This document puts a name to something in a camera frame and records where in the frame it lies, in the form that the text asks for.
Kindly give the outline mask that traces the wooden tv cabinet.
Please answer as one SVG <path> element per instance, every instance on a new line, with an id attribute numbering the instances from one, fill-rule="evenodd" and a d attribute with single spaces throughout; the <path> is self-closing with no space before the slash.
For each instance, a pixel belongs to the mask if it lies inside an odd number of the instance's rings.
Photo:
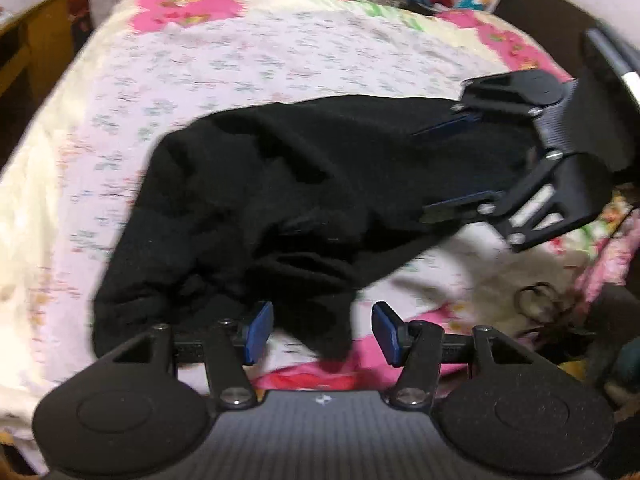
<path id="1" fill-rule="evenodd" d="M 88 0 L 43 0 L 1 26 L 1 160 L 93 31 Z"/>

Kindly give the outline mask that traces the dark wooden headboard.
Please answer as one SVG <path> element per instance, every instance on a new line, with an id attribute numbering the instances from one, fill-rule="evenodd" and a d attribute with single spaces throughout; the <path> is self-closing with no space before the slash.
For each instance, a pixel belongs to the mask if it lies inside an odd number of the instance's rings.
<path id="1" fill-rule="evenodd" d="M 584 32 L 601 23 L 567 0 L 499 0 L 494 14 L 535 39 L 572 76 L 586 67 Z"/>

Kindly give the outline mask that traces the black pants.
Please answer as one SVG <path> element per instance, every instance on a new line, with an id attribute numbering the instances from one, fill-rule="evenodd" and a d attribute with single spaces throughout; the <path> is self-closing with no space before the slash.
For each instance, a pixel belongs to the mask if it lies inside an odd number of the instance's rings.
<path id="1" fill-rule="evenodd" d="M 427 205 L 525 174 L 529 128 L 458 133 L 439 99 L 336 96 L 226 110 L 168 133 L 93 300 L 97 356 L 158 323 L 183 335 L 268 302 L 322 358 L 352 346 L 357 292 L 460 228 Z"/>

